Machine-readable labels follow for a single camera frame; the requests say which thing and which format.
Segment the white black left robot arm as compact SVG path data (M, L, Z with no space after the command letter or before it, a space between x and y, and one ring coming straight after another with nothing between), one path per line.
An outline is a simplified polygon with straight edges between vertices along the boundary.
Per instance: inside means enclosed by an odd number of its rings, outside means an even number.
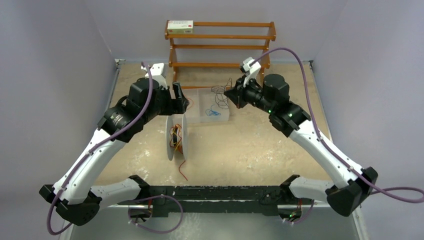
M128 94L105 111L72 167L56 183L45 184L39 190L50 204L48 217L57 213L67 222L82 226L111 205L128 201L138 205L146 203L150 186L137 175L110 185L94 183L110 160L148 122L157 116L183 114L188 105L178 82L167 86L155 78L137 79L130 85Z

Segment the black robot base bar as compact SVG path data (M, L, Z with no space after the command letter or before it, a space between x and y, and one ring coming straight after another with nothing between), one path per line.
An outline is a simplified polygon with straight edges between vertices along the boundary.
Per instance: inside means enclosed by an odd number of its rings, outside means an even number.
M141 191L129 205L147 205L155 218L170 213L261 214L283 220L302 216L301 198L289 192L288 183L281 185L149 185L141 178L136 181Z

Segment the white plastic cable spool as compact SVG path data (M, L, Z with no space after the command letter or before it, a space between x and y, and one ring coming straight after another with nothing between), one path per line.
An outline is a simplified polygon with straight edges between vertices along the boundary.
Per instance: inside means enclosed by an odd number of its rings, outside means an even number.
M176 152L179 152L185 161L188 160L188 121L185 114L166 118L165 146L170 161L173 160Z

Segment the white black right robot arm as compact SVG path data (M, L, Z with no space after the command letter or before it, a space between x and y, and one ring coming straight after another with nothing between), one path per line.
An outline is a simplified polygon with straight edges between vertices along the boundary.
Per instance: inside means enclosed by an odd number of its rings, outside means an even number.
M301 146L328 174L331 181L292 175L282 184L280 196L288 204L298 199L328 203L339 215L348 217L370 195L365 181L375 183L377 171L363 168L349 159L327 137L314 128L309 114L290 100L290 86L279 74L269 74L263 84L243 78L224 91L224 95L240 109L250 104L268 114L271 125Z

